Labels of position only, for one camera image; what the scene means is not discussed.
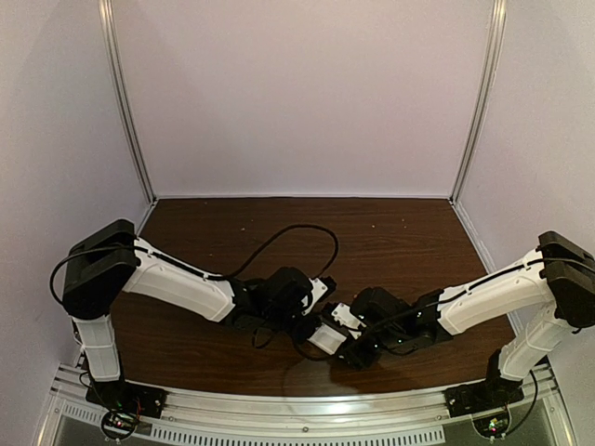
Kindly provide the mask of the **white remote control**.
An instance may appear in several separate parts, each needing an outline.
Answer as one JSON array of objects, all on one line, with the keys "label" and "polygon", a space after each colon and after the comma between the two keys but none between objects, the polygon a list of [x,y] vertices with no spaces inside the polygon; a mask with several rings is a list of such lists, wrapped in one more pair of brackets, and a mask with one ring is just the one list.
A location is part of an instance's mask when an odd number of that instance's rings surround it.
[{"label": "white remote control", "polygon": [[348,339],[335,328],[322,324],[308,338],[308,341],[328,355],[335,355],[341,345]]}]

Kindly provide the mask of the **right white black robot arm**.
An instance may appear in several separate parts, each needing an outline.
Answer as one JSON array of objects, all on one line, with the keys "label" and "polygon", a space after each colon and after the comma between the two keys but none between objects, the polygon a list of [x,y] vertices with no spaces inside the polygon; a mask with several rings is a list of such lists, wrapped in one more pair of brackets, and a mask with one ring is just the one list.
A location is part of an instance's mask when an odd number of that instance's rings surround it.
[{"label": "right white black robot arm", "polygon": [[350,307],[356,329],[336,354],[363,369],[382,352],[406,356],[533,305],[540,310],[493,354],[485,383],[477,389],[477,402],[493,411],[566,336],[594,324],[594,256],[555,231],[542,233],[537,248],[508,267],[435,290],[414,305],[382,288],[363,290]]}]

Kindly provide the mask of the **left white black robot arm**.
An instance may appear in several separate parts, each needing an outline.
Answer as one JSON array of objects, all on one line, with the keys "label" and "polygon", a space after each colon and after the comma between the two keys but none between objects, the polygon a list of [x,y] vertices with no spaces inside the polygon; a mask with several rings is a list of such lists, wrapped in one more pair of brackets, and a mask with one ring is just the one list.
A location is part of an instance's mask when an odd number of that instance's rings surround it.
[{"label": "left white black robot arm", "polygon": [[110,316],[121,293],[146,295],[239,330],[292,334],[336,289],[329,277],[310,278],[290,267],[248,281],[204,271],[141,239],[126,219],[73,246],[54,269],[66,272],[62,289],[50,293],[79,335],[91,386],[115,413],[127,411],[134,402]]}]

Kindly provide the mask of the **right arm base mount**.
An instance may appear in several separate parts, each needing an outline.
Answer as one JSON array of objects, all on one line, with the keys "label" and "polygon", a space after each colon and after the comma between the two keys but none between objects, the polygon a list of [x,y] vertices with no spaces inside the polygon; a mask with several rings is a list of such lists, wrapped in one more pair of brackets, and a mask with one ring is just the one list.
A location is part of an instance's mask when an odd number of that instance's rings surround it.
[{"label": "right arm base mount", "polygon": [[524,398],[521,386],[481,382],[449,387],[443,392],[451,418],[470,415],[475,432],[489,440],[503,439],[511,426],[509,406]]}]

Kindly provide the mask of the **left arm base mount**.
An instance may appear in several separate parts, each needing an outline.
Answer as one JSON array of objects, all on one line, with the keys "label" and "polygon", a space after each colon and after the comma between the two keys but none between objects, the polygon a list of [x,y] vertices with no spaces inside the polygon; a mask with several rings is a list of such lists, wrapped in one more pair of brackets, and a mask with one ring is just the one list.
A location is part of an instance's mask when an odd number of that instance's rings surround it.
[{"label": "left arm base mount", "polygon": [[126,380],[90,380],[86,401],[106,410],[99,421],[100,430],[108,440],[120,442],[135,433],[143,417],[159,419],[166,396],[167,392],[162,388],[133,384]]}]

